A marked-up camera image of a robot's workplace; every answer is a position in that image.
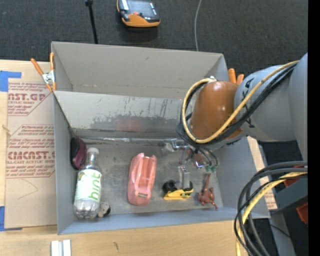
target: cardboard sheet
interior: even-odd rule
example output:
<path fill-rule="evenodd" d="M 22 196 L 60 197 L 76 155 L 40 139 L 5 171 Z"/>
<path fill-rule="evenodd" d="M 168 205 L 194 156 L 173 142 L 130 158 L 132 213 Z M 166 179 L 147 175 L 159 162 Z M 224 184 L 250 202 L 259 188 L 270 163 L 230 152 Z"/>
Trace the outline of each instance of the cardboard sheet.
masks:
<path fill-rule="evenodd" d="M 20 73 L 7 81 L 4 227 L 56 224 L 52 94 L 30 61 L 1 60 L 0 70 Z"/>

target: small toy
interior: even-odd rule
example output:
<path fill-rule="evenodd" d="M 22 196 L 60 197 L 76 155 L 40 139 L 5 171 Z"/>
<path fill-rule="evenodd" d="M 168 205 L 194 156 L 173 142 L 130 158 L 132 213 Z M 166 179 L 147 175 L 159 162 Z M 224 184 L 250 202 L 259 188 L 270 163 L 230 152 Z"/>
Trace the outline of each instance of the small toy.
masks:
<path fill-rule="evenodd" d="M 97 216 L 99 218 L 107 216 L 111 212 L 111 207 L 108 202 L 100 203 L 99 210 Z"/>
<path fill-rule="evenodd" d="M 205 179 L 203 191 L 199 193 L 198 199 L 203 206 L 205 204 L 213 204 L 215 207 L 215 210 L 217 211 L 218 206 L 215 203 L 214 188 L 211 187 L 208 189 L 210 176 L 211 176 L 211 173 L 209 172 Z"/>
<path fill-rule="evenodd" d="M 166 183 L 163 184 L 162 190 L 165 193 L 163 199 L 165 200 L 183 200 L 191 198 L 191 193 L 194 191 L 194 187 L 192 182 L 189 182 L 188 188 L 178 189 L 176 187 L 176 182 L 173 179 L 170 179 Z"/>

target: bottle label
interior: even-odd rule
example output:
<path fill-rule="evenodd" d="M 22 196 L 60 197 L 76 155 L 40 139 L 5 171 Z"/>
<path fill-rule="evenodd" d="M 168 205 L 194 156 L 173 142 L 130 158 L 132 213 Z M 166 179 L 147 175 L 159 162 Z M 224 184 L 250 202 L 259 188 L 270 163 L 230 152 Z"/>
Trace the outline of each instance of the bottle label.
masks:
<path fill-rule="evenodd" d="M 78 173 L 74 200 L 91 199 L 100 203 L 101 173 L 94 169 L 81 170 Z"/>

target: bottle cap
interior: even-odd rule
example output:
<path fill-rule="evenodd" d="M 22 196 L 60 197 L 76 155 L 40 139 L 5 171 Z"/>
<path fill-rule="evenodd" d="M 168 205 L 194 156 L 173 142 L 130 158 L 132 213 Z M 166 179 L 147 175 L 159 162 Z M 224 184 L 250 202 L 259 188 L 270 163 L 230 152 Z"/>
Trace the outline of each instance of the bottle cap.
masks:
<path fill-rule="evenodd" d="M 99 149 L 97 149 L 96 147 L 89 147 L 87 149 L 87 153 L 89 153 L 89 152 L 93 152 L 93 153 L 99 154 Z"/>

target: yellow cable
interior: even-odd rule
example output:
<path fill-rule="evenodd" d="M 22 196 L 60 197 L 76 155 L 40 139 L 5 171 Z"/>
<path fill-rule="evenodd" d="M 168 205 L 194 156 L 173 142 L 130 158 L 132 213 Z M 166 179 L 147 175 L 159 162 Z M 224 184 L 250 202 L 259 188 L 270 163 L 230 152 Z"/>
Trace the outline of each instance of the yellow cable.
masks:
<path fill-rule="evenodd" d="M 205 83 L 207 80 L 208 82 L 212 82 L 212 79 L 202 79 L 199 82 L 195 83 L 186 93 L 185 98 L 183 100 L 183 104 L 182 104 L 182 123 L 183 123 L 183 128 L 186 132 L 186 134 L 189 136 L 189 138 L 191 140 L 193 140 L 194 142 L 198 143 L 198 144 L 204 144 L 204 143 L 208 143 L 210 141 L 212 141 L 214 138 L 216 138 L 217 136 L 219 136 L 224 129 L 233 121 L 233 119 L 236 117 L 236 115 L 240 112 L 240 110 L 244 107 L 244 105 L 248 102 L 248 100 L 252 97 L 252 95 L 256 92 L 256 90 L 258 90 L 258 88 L 265 82 L 267 81 L 270 77 L 272 77 L 274 74 L 280 72 L 281 70 L 290 67 L 296 63 L 298 63 L 299 60 L 296 61 L 292 61 L 289 62 L 287 64 L 284 64 L 280 67 L 278 67 L 276 70 L 274 70 L 273 72 L 271 72 L 270 74 L 268 74 L 266 77 L 264 77 L 248 94 L 247 96 L 243 99 L 243 101 L 239 104 L 239 106 L 234 110 L 234 112 L 231 114 L 231 116 L 228 118 L 228 120 L 221 126 L 221 128 L 219 130 L 217 130 L 213 135 L 211 135 L 208 138 L 205 139 L 199 139 L 196 138 L 189 130 L 188 125 L 187 125 L 187 121 L 186 121 L 186 106 L 187 106 L 187 98 L 189 97 L 190 93 L 192 92 L 192 90 L 198 86 L 201 83 Z"/>
<path fill-rule="evenodd" d="M 242 215 L 243 224 L 246 223 L 247 217 L 250 214 L 250 212 L 253 209 L 253 207 L 255 207 L 257 202 L 267 193 L 268 190 L 274 188 L 276 185 L 280 184 L 281 182 L 284 182 L 285 178 L 296 177 L 296 176 L 300 176 L 300 175 L 304 175 L 304 174 L 307 174 L 307 172 L 305 172 L 305 171 L 290 172 L 290 173 L 287 173 L 287 174 L 281 176 L 279 178 L 280 180 L 275 180 L 275 181 L 270 182 L 269 184 L 267 184 L 258 194 L 256 194 L 254 196 L 254 198 L 251 200 L 250 204 L 245 209 L 245 211 L 244 211 L 244 213 Z M 238 227 L 237 232 L 238 232 L 239 236 L 241 236 L 242 232 L 241 232 L 240 227 Z M 236 242 L 235 242 L 235 251 L 236 251 L 236 255 L 237 256 L 241 256 L 240 242 L 238 240 L 236 240 Z"/>

